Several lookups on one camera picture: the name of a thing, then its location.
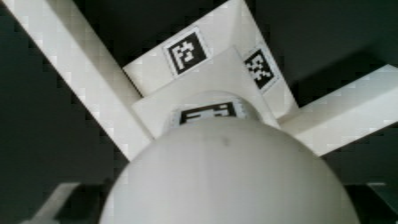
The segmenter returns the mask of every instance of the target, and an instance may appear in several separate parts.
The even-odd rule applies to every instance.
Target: white panel
[[[265,44],[262,32],[253,19],[251,11],[242,0],[230,0],[221,7],[205,15],[184,31],[169,40],[152,49],[143,57],[123,68],[141,93],[150,95],[175,80],[185,76],[176,74],[168,47],[184,39],[198,30],[203,48],[210,58],[230,48],[237,47],[242,61],[249,58],[251,53],[264,49],[265,59],[271,70],[276,75],[272,86],[264,89],[264,97],[278,119],[283,119],[299,110],[294,95],[278,68],[271,49]]]
[[[136,104],[134,109],[155,138],[162,136],[173,110],[185,99],[207,91],[226,91],[240,96],[255,106],[262,121],[280,127],[271,109],[232,48]]]
[[[136,119],[141,99],[72,0],[6,0],[6,5],[116,145],[132,159],[152,142]]]
[[[281,128],[324,155],[395,122],[398,68],[386,65],[303,107]]]

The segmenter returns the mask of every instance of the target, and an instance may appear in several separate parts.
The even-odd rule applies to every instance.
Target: dark background
[[[224,1],[75,2],[125,66]],[[306,105],[384,64],[398,66],[398,1],[258,0],[249,5]],[[104,183],[129,161],[2,3],[0,103],[0,223],[18,223],[59,182]],[[397,127],[324,156],[345,184],[398,183]]]

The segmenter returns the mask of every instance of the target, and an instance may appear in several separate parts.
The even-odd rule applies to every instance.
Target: black and white square marker
[[[256,49],[255,53],[246,59],[246,67],[249,69],[249,73],[251,73],[258,88],[260,90],[265,90],[274,84],[278,76],[271,70],[264,48]]]
[[[212,117],[237,117],[233,102],[182,111],[180,125]]]
[[[168,44],[166,55],[175,76],[180,76],[210,57],[198,27]]]

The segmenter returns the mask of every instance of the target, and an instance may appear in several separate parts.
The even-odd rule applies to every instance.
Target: white plastic casing
[[[102,224],[358,224],[326,162],[253,120],[212,118],[168,132],[132,161]]]

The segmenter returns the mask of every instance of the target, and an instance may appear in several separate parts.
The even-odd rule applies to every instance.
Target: white beam
[[[324,155],[395,122],[398,68],[386,65],[303,107],[281,128]]]
[[[15,17],[132,160],[152,142],[132,104],[139,91],[72,0],[4,0]]]

